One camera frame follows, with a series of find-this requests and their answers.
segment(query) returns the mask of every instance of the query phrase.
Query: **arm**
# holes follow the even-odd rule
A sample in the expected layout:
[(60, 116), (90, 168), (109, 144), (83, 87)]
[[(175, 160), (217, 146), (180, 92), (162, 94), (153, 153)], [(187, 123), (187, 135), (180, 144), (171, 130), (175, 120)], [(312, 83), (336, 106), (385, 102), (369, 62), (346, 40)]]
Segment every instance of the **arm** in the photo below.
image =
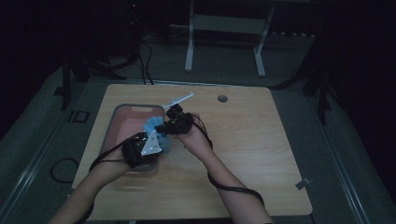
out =
[[(179, 134), (177, 138), (204, 164), (216, 182), (227, 187), (246, 188), (219, 159), (196, 127), (192, 126), (189, 133)], [(265, 207), (255, 196), (222, 189), (218, 189), (218, 192), (235, 224), (273, 223)]]
[[(106, 159), (123, 159), (121, 150), (113, 151)], [(130, 167), (123, 161), (105, 161), (97, 164), (78, 184), (72, 195), (49, 223), (61, 224), (79, 221), (90, 209), (99, 191), (108, 183), (121, 177), (129, 169)]]

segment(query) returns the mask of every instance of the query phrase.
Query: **dark background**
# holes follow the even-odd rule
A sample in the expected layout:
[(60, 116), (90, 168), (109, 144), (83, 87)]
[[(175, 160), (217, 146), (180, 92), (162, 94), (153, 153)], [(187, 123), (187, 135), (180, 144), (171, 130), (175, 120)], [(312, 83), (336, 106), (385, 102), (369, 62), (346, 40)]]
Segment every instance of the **dark background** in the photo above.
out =
[[(189, 1), (134, 2), (139, 20), (164, 37), (170, 23), (188, 24)], [(202, 1), (197, 10), (261, 16), (259, 7), (241, 1), (228, 1), (224, 6), (224, 2)], [(5, 0), (0, 4), (1, 136), (70, 50), (104, 61), (108, 55), (125, 53), (116, 44), (124, 42), (125, 27), (131, 19), (124, 1)], [(302, 68), (322, 71), (330, 67), (339, 102), (396, 201), (395, 3), (311, 1), (276, 5), (271, 32), (317, 36)]]

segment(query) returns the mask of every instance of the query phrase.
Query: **hand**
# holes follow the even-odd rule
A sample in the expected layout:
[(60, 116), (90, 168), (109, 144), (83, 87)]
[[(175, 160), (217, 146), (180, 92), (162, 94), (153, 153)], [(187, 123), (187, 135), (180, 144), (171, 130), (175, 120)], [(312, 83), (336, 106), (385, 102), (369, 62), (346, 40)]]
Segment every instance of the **hand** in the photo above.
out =
[[(199, 114), (193, 114), (194, 122), (201, 125), (199, 118)], [(209, 143), (207, 142), (204, 134), (197, 128), (195, 125), (192, 125), (190, 131), (186, 134), (178, 134), (176, 138), (180, 140), (184, 147), (194, 156), (196, 156), (199, 160), (203, 161), (207, 156), (211, 156), (213, 154), (213, 150)]]

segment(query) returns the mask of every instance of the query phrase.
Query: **tray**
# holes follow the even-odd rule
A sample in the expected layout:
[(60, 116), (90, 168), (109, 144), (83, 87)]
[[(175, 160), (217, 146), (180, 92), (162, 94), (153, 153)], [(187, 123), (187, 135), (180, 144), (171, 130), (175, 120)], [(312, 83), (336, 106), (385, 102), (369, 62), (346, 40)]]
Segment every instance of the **tray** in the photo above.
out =
[[(165, 117), (160, 105), (119, 105), (114, 109), (107, 128), (101, 153), (113, 148), (126, 138), (144, 131), (143, 125), (151, 117)], [(131, 169), (126, 175), (152, 176), (158, 171), (158, 160)]]

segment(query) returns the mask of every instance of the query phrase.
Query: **blue cloth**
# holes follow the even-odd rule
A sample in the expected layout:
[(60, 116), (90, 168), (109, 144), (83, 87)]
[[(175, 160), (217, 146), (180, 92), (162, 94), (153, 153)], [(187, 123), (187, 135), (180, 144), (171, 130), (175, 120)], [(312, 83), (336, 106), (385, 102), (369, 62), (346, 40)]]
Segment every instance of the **blue cloth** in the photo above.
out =
[[(146, 124), (143, 126), (143, 129), (146, 131), (146, 133), (151, 134), (151, 132), (155, 130), (155, 127), (160, 125), (163, 125), (163, 117), (152, 117), (148, 119)], [(161, 149), (163, 150), (163, 152), (168, 152), (171, 149), (170, 140), (164, 133), (156, 134)]]

